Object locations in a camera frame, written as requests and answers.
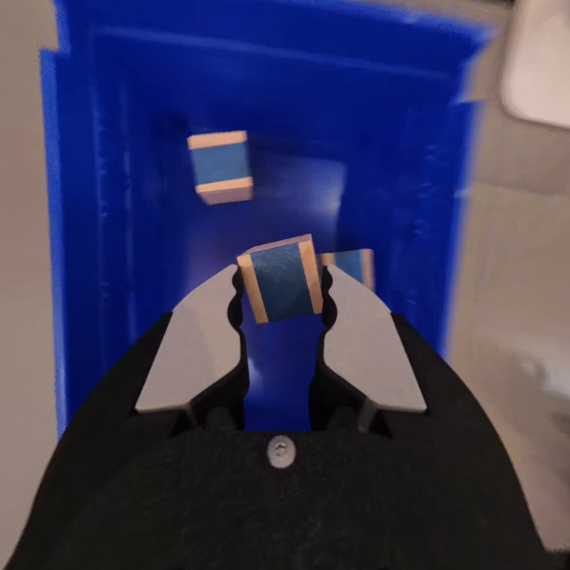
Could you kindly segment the grey desk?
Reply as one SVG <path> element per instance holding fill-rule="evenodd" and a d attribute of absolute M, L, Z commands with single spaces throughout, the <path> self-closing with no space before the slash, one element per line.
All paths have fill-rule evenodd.
<path fill-rule="evenodd" d="M 569 551 L 569 130 L 504 102 L 526 1 L 388 1 L 498 25 L 471 75 L 484 103 L 449 361 L 490 415 L 548 550 Z M 1 569 L 56 446 L 39 48 L 52 1 L 1 1 Z"/>

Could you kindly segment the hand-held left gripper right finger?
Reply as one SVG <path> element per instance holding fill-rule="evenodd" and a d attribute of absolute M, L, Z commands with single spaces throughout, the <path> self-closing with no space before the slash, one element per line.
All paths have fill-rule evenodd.
<path fill-rule="evenodd" d="M 323 268 L 324 330 L 310 384 L 310 426 L 327 428 L 341 408 L 361 432 L 387 433 L 381 412 L 424 414 L 428 406 L 391 311 L 335 265 Z"/>

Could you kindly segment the wooden cube with blue stripe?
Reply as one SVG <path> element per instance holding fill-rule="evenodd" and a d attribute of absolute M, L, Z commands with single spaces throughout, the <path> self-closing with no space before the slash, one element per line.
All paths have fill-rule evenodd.
<path fill-rule="evenodd" d="M 187 139 L 197 196 L 209 206 L 254 197 L 246 131 L 193 134 Z"/>
<path fill-rule="evenodd" d="M 374 251 L 371 248 L 316 255 L 317 265 L 335 265 L 375 293 Z"/>
<path fill-rule="evenodd" d="M 253 247 L 237 264 L 257 324 L 317 315 L 323 309 L 311 234 Z"/>

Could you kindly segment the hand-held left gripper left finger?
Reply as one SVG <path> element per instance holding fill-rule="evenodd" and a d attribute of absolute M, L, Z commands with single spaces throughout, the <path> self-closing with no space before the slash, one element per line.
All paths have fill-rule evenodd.
<path fill-rule="evenodd" d="M 192 290 L 173 309 L 137 400 L 139 413 L 186 409 L 195 425 L 226 408 L 245 426 L 250 386 L 243 323 L 244 281 L 230 265 Z"/>

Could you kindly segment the blue plastic bin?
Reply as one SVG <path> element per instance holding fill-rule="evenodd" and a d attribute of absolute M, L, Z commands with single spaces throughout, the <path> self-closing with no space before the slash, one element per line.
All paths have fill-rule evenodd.
<path fill-rule="evenodd" d="M 446 353 L 491 25 L 348 1 L 54 1 L 40 55 L 58 437 L 127 349 L 250 247 L 371 248 Z M 246 131 L 254 197 L 206 205 L 187 139 Z"/>

